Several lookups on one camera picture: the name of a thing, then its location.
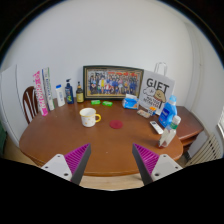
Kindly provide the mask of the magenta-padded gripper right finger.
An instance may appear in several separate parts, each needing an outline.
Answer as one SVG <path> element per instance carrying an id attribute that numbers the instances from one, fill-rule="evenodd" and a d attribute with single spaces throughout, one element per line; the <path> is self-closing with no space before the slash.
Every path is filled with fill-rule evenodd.
<path id="1" fill-rule="evenodd" d="M 158 155 L 138 144 L 133 144 L 132 154 L 144 185 L 148 185 L 182 169 L 167 154 Z"/>

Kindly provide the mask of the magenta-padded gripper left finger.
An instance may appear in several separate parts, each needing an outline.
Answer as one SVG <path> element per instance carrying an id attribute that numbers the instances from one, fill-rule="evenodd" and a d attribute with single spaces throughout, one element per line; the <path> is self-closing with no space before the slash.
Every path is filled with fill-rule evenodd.
<path id="1" fill-rule="evenodd" d="M 91 145 L 85 144 L 66 155 L 56 154 L 42 166 L 42 169 L 79 185 L 90 155 Z"/>

